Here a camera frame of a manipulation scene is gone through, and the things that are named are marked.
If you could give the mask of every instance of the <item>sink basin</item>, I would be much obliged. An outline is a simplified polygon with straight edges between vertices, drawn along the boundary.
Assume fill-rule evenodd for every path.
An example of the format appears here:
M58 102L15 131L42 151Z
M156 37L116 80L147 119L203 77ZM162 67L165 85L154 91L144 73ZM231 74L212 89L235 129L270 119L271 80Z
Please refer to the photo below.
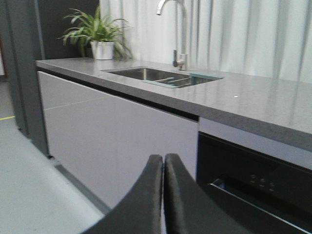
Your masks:
M191 85L206 83L219 77L211 77L194 74L180 74L173 72L165 72L151 68L131 68L119 71L110 71L109 73L142 80L146 83L156 84L168 88L182 88Z

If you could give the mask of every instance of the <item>white plant pot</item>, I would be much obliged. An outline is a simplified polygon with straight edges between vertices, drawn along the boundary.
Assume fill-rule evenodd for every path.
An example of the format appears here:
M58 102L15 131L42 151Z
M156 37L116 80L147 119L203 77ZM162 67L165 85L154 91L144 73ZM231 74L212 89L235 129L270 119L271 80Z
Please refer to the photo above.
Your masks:
M114 42L92 41L90 43L94 59L97 60L113 59Z

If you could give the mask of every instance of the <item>cabinet door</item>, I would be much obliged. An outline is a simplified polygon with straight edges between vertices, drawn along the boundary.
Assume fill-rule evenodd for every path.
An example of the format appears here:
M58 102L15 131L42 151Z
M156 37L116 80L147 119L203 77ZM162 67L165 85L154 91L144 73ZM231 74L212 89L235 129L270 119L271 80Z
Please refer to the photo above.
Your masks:
M39 72L50 154L108 206L118 202L116 98Z
M179 154L195 178L197 122L122 98L117 98L116 104L121 197L140 175L151 154Z
M50 154L113 208L149 155L177 153L193 177L197 122L39 72Z

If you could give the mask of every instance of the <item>kitchen counter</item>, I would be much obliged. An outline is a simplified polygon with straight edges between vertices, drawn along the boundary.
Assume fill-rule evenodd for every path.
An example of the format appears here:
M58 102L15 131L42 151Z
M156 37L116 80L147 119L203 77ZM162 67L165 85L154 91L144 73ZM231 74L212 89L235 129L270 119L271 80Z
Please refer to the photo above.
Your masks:
M40 60L36 63L39 69L45 71L70 76L312 152L310 83L196 70L224 78L170 89L103 71L145 66L177 72L169 64L138 60L94 61L91 58Z

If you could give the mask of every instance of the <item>kitchen faucet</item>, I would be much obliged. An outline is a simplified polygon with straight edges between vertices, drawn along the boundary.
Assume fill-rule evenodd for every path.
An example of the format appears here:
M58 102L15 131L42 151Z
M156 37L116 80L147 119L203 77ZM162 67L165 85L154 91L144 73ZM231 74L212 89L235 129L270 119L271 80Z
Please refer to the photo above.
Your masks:
M158 3L157 6L157 12L156 14L161 16L162 8L165 5L165 3L169 2L171 0L161 0ZM188 56L186 54L186 36L187 36L187 16L186 16L186 8L183 3L183 0L174 0L180 3L182 7L182 45L181 45L181 54L179 56L179 60L177 59L177 51L174 50L174 61L173 61L173 66L174 67L180 67L179 70L187 70L187 60Z

